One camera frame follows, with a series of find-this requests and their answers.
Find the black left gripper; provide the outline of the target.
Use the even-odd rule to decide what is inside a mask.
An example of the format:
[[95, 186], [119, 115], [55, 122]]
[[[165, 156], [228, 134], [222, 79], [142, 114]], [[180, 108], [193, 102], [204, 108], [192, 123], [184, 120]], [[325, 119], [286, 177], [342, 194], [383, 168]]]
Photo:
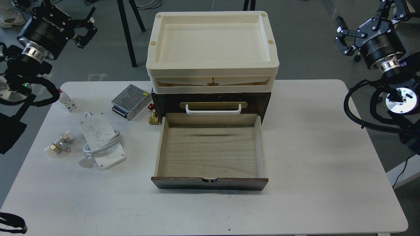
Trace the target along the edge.
[[96, 8], [92, 7], [84, 19], [72, 20], [71, 17], [54, 5], [41, 5], [32, 11], [32, 17], [17, 36], [21, 45], [34, 42], [47, 51], [47, 59], [56, 60], [63, 51], [68, 40], [75, 36], [74, 29], [86, 28], [85, 35], [73, 38], [75, 45], [83, 49], [97, 33], [94, 21], [91, 20]]

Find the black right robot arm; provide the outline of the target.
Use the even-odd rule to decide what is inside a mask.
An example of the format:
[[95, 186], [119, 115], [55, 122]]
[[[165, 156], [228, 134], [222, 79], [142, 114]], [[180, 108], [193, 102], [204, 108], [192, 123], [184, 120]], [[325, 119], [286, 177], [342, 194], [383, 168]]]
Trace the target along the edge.
[[[405, 58], [406, 49], [394, 28], [410, 18], [405, 1], [382, 0], [376, 15], [356, 31], [349, 30], [345, 20], [338, 16], [334, 42], [343, 55], [351, 56], [358, 50], [367, 68], [379, 69], [382, 74], [376, 81], [362, 80], [349, 90], [344, 101], [345, 114], [361, 128], [397, 133], [401, 143], [419, 154], [419, 121], [411, 123], [406, 118], [419, 113], [419, 52]], [[366, 85], [375, 87], [369, 112], [380, 125], [356, 117], [349, 108], [351, 95]]]

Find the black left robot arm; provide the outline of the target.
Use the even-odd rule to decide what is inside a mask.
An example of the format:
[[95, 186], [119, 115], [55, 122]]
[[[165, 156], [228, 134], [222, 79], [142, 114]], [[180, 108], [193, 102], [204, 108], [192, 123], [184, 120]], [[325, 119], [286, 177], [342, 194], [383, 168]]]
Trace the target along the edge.
[[[22, 48], [1, 43], [1, 61], [7, 62], [7, 68], [1, 74], [1, 103], [7, 106], [30, 103], [42, 107], [56, 102], [60, 98], [59, 90], [42, 76], [52, 69], [47, 60], [57, 60], [71, 39], [79, 48], [89, 43], [97, 33], [94, 12], [95, 7], [85, 19], [72, 19], [48, 0], [35, 7], [30, 20], [17, 36]], [[44, 86], [51, 98], [30, 101], [32, 84]]]

